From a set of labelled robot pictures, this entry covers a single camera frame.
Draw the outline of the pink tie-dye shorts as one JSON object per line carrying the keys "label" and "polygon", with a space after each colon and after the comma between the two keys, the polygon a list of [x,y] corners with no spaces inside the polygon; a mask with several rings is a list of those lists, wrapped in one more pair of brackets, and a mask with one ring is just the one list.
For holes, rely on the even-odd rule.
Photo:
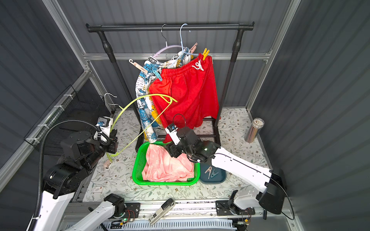
{"label": "pink tie-dye shorts", "polygon": [[186,182],[194,177],[194,163],[182,153],[171,157],[165,147],[150,144],[146,152],[143,180],[149,182]]}

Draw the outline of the teal clothespin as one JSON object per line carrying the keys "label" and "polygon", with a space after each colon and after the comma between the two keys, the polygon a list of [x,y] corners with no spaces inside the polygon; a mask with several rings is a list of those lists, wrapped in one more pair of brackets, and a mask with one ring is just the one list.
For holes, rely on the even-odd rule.
{"label": "teal clothespin", "polygon": [[218,174],[219,174],[219,172],[216,172],[215,170],[212,170],[211,173],[210,173],[210,178],[214,178]]}

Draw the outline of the comic print shorts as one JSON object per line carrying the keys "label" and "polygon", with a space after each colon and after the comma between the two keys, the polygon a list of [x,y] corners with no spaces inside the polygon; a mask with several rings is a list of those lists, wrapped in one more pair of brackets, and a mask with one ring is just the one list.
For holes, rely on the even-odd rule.
{"label": "comic print shorts", "polygon": [[185,64],[181,64],[180,60],[177,60],[178,55],[174,55],[170,60],[161,62],[157,58],[149,57],[142,67],[144,67],[148,73],[145,74],[140,72],[136,84],[135,93],[137,100],[137,107],[140,116],[141,127],[144,131],[144,138],[150,143],[157,141],[157,134],[155,128],[163,128],[163,124],[157,116],[159,115],[157,109],[154,106],[153,98],[149,96],[149,87],[158,80],[153,74],[153,70],[157,70],[160,74],[164,68],[176,69],[184,66],[190,61],[185,61]]}

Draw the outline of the beige clothespin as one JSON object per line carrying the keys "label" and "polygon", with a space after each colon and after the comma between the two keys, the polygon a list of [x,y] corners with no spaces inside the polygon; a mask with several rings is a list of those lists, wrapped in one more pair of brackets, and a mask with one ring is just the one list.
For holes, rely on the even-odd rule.
{"label": "beige clothespin", "polygon": [[148,71],[142,67],[141,65],[139,65],[137,62],[134,62],[132,59],[129,59],[129,63],[132,64],[133,66],[135,66],[137,69],[139,69],[141,72],[147,74]]}

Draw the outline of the salmon clothespin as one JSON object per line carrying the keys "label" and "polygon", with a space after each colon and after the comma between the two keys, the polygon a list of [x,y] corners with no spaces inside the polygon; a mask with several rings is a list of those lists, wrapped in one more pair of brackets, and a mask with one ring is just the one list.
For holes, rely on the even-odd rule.
{"label": "salmon clothespin", "polygon": [[197,48],[198,43],[196,42],[190,49],[190,53],[193,54]]}

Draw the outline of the lilac plastic hanger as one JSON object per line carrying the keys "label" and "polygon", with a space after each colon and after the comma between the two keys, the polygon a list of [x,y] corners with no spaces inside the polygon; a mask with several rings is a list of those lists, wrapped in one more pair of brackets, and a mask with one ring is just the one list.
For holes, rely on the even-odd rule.
{"label": "lilac plastic hanger", "polygon": [[167,24],[163,24],[162,27],[161,27],[161,35],[162,37],[164,38],[165,40],[165,47],[160,49],[158,52],[156,52],[152,57],[153,58],[156,58],[158,55],[160,55],[161,53],[163,53],[164,51],[168,50],[168,49],[172,49],[172,48],[181,48],[180,45],[168,45],[168,41],[167,41],[167,38],[164,36],[163,34],[163,29],[164,27],[166,26]]}

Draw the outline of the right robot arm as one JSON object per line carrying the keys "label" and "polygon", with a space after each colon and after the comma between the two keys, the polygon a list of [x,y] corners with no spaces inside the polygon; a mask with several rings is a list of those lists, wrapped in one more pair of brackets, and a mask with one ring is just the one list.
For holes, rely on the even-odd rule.
{"label": "right robot arm", "polygon": [[260,206],[272,214],[282,214],[282,207],[289,196],[282,171],[257,166],[235,156],[221,145],[202,141],[189,127],[178,128],[171,124],[165,129],[172,142],[165,147],[171,157],[185,154],[193,163],[205,163],[223,169],[246,181],[253,189],[234,190],[227,202],[235,215],[248,215],[249,208]]}

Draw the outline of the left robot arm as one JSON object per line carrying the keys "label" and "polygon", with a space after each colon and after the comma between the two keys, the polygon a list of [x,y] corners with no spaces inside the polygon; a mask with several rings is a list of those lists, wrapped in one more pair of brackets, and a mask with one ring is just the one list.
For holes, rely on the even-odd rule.
{"label": "left robot arm", "polygon": [[82,182],[92,174],[105,154],[114,154],[118,148],[113,119],[100,117],[96,125],[86,123],[95,129],[94,134],[78,131],[62,140],[62,156],[55,166],[44,173],[47,137],[62,124],[63,122],[59,122],[49,128],[40,142],[37,201],[27,227],[29,231],[55,231],[69,201]]}

